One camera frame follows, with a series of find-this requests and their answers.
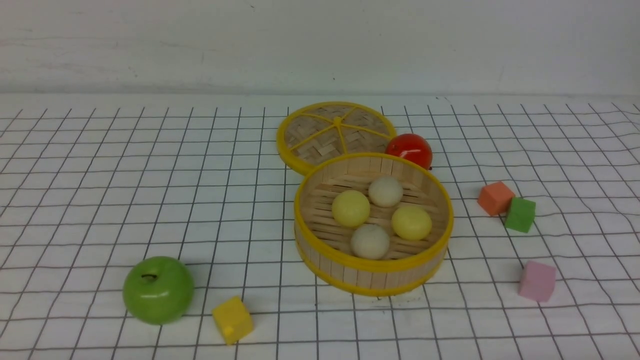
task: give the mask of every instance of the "grid paper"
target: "grid paper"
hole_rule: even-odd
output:
[[[639,359],[640,109],[628,103],[384,106],[424,136],[454,205],[439,272],[396,297],[317,279],[293,241],[301,176],[277,155],[289,110],[23,109],[0,119],[0,358]],[[477,205],[504,181],[537,202],[528,234]],[[120,289],[180,258],[196,292],[162,327]],[[550,302],[517,295],[526,261]],[[242,296],[255,330],[226,346],[211,309]]]

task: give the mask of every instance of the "woven bamboo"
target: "woven bamboo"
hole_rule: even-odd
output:
[[[393,125],[377,111],[350,102],[322,102],[289,115],[280,125],[278,153],[305,175],[326,160],[355,152],[384,152]]]
[[[391,227],[397,207],[371,204],[366,222],[382,226],[391,237],[391,245],[381,260],[357,258],[349,246],[354,229],[336,223],[331,205],[345,190],[368,195],[369,184],[384,175],[396,177],[404,188],[398,206],[423,207],[431,216],[433,228],[423,240],[403,240]],[[307,266],[329,284],[361,295],[395,295],[427,281],[444,258],[453,227],[451,201],[440,182],[416,164],[386,154],[348,154],[323,163],[305,177],[294,207],[294,235]]]

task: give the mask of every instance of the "pink cube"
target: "pink cube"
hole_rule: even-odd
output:
[[[524,266],[518,294],[533,301],[546,302],[555,287],[556,268],[531,260]]]

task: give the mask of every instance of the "red apple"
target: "red apple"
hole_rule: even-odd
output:
[[[401,134],[389,141],[386,154],[406,159],[412,163],[431,170],[433,153],[427,140],[416,134]]]

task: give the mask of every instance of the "yellow cube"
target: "yellow cube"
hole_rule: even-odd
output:
[[[253,331],[251,314],[240,297],[232,297],[211,311],[220,334],[231,345]]]

